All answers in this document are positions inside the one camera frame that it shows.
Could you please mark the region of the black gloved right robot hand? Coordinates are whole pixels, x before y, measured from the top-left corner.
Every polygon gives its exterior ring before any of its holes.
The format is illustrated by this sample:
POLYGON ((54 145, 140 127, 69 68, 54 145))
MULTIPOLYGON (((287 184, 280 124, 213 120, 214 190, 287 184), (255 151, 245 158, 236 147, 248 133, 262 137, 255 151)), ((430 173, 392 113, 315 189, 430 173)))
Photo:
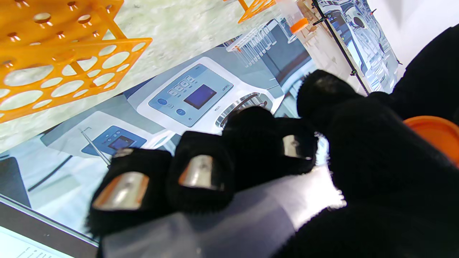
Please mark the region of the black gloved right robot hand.
POLYGON ((108 256, 110 234, 172 212, 216 212, 236 192, 309 172, 318 133, 346 205, 320 211, 269 258, 457 258, 458 167, 392 103, 316 70, 299 89, 298 119, 254 106, 232 113, 220 135, 185 132, 174 155, 119 149, 86 219, 97 257, 108 256))

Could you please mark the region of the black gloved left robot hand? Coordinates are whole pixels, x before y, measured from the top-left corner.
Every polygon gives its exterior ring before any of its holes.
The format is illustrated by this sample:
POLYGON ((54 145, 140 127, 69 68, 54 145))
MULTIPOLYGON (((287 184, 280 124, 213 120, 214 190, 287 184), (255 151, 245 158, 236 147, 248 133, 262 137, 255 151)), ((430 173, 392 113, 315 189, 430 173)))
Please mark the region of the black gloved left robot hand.
POLYGON ((407 65, 391 96, 403 119, 437 116, 458 123, 459 26, 447 28, 407 65))

